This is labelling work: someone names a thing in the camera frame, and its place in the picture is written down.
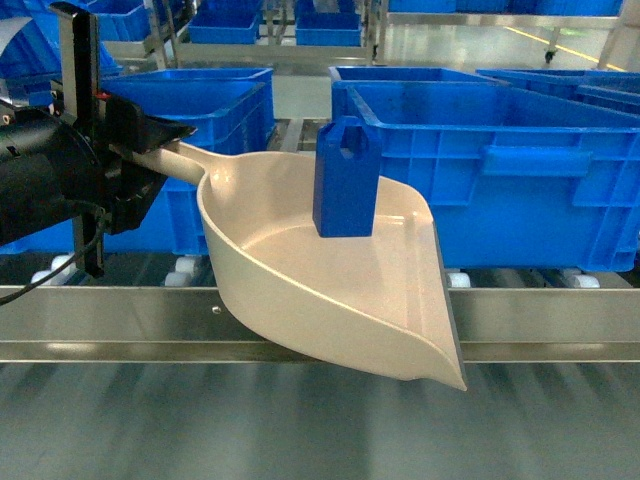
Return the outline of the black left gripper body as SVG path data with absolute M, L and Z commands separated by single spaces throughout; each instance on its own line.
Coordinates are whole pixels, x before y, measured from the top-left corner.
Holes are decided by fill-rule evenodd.
M 150 151 L 150 118 L 138 104 L 100 85 L 51 84 L 53 111 L 86 137 L 98 159 L 107 195 L 132 195 L 150 183 L 134 154 Z

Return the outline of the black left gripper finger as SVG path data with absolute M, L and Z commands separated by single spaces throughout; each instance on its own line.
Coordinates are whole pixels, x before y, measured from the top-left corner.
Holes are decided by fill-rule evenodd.
M 117 235 L 141 226 L 167 177 L 144 167 L 119 167 L 107 174 L 107 233 Z
M 142 152 L 160 149 L 172 142 L 188 138 L 197 128 L 175 120 L 145 116 L 142 128 Z

